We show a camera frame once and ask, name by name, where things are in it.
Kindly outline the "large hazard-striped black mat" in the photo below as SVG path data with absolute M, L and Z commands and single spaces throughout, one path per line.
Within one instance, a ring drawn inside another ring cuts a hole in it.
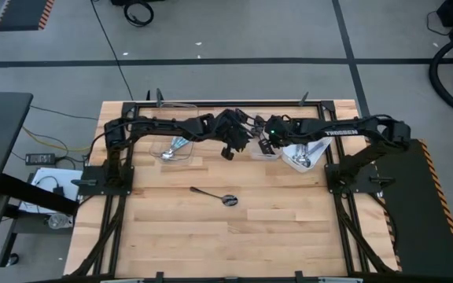
M 377 169 L 394 179 L 383 196 L 401 272 L 453 281 L 453 216 L 424 141 L 411 140 L 406 152 L 378 160 Z

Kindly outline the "clear plastic bottle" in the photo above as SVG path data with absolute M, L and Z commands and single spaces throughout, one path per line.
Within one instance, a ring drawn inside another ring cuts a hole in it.
M 73 217 L 64 214 L 52 214 L 47 220 L 49 228 L 53 230 L 73 227 Z

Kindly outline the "clear plastic bin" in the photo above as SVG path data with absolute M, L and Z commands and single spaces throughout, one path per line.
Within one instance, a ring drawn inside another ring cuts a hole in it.
M 158 119 L 185 120 L 198 116 L 199 111 L 196 105 L 184 103 L 163 103 L 153 114 Z M 162 164 L 170 164 L 176 166 L 184 166 L 190 164 L 193 159 L 194 143 L 189 141 L 187 145 L 175 152 L 171 160 L 162 160 L 160 154 L 169 149 L 173 137 L 179 136 L 152 136 L 153 143 L 149 149 L 149 154 L 156 158 Z

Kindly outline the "white plastic bin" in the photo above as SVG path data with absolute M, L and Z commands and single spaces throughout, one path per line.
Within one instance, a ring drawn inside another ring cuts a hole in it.
M 300 173 L 310 171 L 319 161 L 332 138 L 321 138 L 307 144 L 289 145 L 282 150 L 282 160 Z

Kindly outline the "purple handle spoon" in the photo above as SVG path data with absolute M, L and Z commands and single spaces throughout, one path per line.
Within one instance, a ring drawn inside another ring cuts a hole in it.
M 297 163 L 304 167 L 310 167 L 314 161 L 312 160 L 312 153 L 314 152 L 314 146 L 310 145 L 299 145 L 296 155 Z
M 309 164 L 308 159 L 308 146 L 304 145 L 296 145 L 295 152 L 293 155 L 293 160 L 296 163 L 301 164 L 302 166 L 307 167 Z
M 328 144 L 324 141 L 318 141 L 313 146 L 308 146 L 309 164 L 315 164 L 326 150 Z
M 305 167 L 313 167 L 315 165 L 315 163 L 322 155 L 321 153 L 322 146 L 323 144 L 319 141 L 312 145 L 306 145 L 304 147 L 303 158 Z

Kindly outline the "black support beam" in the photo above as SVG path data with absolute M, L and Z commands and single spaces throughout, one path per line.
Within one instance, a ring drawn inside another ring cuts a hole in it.
M 75 200 L 45 191 L 6 174 L 0 175 L 0 194 L 66 215 L 75 215 L 79 207 Z

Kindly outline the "black power adapter brick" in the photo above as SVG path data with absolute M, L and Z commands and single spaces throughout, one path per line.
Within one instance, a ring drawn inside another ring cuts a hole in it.
M 24 162 L 27 166 L 55 165 L 56 156 L 54 153 L 28 153 Z

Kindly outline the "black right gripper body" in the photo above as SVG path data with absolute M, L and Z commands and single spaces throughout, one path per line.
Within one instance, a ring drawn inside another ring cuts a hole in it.
M 300 145 L 302 139 L 296 132 L 299 126 L 300 121 L 298 119 L 290 118 L 287 115 L 271 116 L 268 121 L 263 123 L 264 142 L 272 149 Z

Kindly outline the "small hazard-striped black mat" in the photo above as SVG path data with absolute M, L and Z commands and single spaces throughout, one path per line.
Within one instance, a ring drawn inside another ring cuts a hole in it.
M 0 16 L 2 31 L 43 30 L 55 0 L 7 0 Z

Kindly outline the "frosted translucent plastic bin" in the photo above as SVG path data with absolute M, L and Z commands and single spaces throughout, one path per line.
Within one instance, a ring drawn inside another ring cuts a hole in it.
M 282 151 L 270 144 L 268 135 L 264 132 L 264 122 L 262 116 L 254 116 L 250 128 L 252 139 L 248 143 L 248 150 L 254 160 L 273 161 L 277 160 Z

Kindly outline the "black aluminium table frame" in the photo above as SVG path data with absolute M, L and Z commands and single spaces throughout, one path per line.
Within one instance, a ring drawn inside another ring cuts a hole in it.
M 273 115 L 318 118 L 318 100 L 171 101 L 196 105 L 199 116 L 218 115 L 240 108 L 264 119 Z M 124 197 L 121 229 L 106 241 L 101 271 L 109 273 L 116 255 L 115 278 L 143 278 L 164 272 L 169 278 L 305 277 L 347 274 L 333 196 L 326 187 L 322 156 L 307 173 L 284 161 L 254 160 L 246 148 L 232 161 L 220 156 L 218 141 L 194 144 L 190 164 L 162 164 L 149 154 L 152 136 L 134 146 L 134 181 Z M 220 200 L 189 191 L 190 186 L 216 194 L 233 194 L 239 204 L 226 207 Z M 77 213 L 64 273 L 78 270 L 102 222 L 110 222 L 119 200 L 106 207 L 107 196 L 93 197 Z M 364 194 L 354 196 L 363 236 L 388 267 L 397 270 L 385 214 Z

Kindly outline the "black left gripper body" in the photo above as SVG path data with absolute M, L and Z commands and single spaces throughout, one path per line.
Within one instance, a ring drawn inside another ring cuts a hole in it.
M 245 114 L 239 109 L 223 110 L 215 118 L 211 139 L 225 144 L 221 156 L 226 160 L 234 158 L 233 149 L 242 152 L 252 139 L 251 132 L 244 126 L 246 121 Z

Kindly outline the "white paper sheet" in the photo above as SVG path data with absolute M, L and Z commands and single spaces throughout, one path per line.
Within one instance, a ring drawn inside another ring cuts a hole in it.
M 41 167 L 36 171 L 31 184 L 45 191 L 66 197 L 69 200 L 78 201 L 78 186 L 74 185 L 72 180 L 80 179 L 82 173 L 79 170 Z M 49 208 L 23 201 L 19 204 L 19 210 L 45 215 L 57 213 L 57 211 Z

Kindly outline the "dark metal spoon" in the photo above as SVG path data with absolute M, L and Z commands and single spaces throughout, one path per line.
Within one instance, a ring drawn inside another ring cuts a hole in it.
M 234 195 L 230 195 L 230 194 L 227 194 L 227 195 L 223 195 L 223 196 L 216 196 L 214 194 L 211 194 L 211 193 L 207 193 L 201 189 L 198 189 L 194 186 L 191 186 L 190 187 L 190 192 L 193 192 L 193 193 L 199 193 L 199 194 L 203 194 L 203 195 L 206 195 L 206 196 L 210 196 L 210 197 L 214 197 L 214 198 L 217 198 L 219 200 L 222 201 L 223 205 L 227 206 L 227 207 L 232 207 L 232 206 L 235 206 L 238 204 L 238 198 Z

